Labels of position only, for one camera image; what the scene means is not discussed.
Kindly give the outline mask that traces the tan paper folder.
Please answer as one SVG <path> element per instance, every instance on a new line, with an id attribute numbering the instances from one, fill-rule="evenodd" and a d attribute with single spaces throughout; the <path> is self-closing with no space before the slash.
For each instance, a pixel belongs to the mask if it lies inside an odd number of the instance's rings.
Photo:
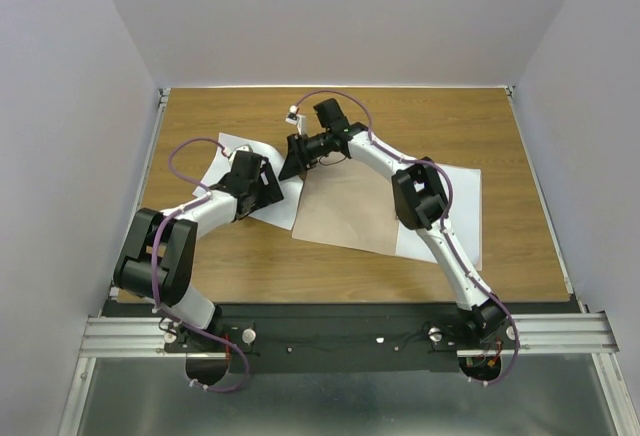
<path id="1" fill-rule="evenodd" d="M 389 180 L 333 155 L 306 174 L 292 237 L 393 255 L 398 227 Z"/>

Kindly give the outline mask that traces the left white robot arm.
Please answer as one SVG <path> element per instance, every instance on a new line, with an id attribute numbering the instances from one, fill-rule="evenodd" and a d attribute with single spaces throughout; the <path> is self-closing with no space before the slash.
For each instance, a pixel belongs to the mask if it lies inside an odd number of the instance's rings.
<path id="1" fill-rule="evenodd" d="M 138 210 L 116 263 L 116 287 L 153 302 L 187 326 L 201 351 L 222 336 L 221 309 L 191 283 L 198 240 L 284 199 L 269 159 L 239 149 L 231 168 L 203 195 L 180 206 Z"/>

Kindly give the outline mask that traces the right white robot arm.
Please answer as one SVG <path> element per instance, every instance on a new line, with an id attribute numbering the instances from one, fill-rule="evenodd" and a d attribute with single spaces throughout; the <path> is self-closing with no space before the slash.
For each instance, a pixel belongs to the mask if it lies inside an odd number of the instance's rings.
<path id="1" fill-rule="evenodd" d="M 450 219 L 454 187 L 448 174 L 431 159 L 406 155 L 380 140 L 374 134 L 371 116 L 366 125 L 349 122 L 334 98 L 314 106 L 324 131 L 309 136 L 299 106 L 292 105 L 285 117 L 296 126 L 296 133 L 287 137 L 279 179 L 303 174 L 332 153 L 374 170 L 391 183 L 399 221 L 422 239 L 452 287 L 462 318 L 462 340 L 480 348 L 510 327 L 519 349 L 520 334 L 512 314 L 481 278 L 457 239 Z"/>

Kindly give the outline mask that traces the white paper sheet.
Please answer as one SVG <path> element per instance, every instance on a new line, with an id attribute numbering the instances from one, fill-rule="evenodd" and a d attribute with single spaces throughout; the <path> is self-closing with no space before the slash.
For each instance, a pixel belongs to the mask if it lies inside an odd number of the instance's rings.
<path id="1" fill-rule="evenodd" d="M 442 165 L 454 189 L 449 216 L 454 232 L 473 266 L 482 269 L 482 175 L 479 169 Z M 395 256 L 436 264 L 426 243 L 399 224 Z"/>
<path id="2" fill-rule="evenodd" d="M 252 212 L 250 217 L 288 231 L 292 230 L 303 189 L 303 181 L 299 176 L 294 176 L 286 181 L 278 180 L 285 161 L 282 154 L 275 147 L 264 142 L 223 132 L 219 133 L 217 140 L 224 146 L 225 154 L 230 154 L 232 150 L 240 147 L 249 146 L 254 153 L 268 159 L 271 172 L 265 171 L 264 175 L 261 175 L 261 182 L 265 183 L 267 188 L 272 187 L 271 190 L 274 194 L 274 188 L 277 186 L 282 199 Z M 217 149 L 215 157 L 201 179 L 201 182 L 206 186 L 217 183 L 231 169 L 231 163 L 222 153 L 221 149 Z"/>

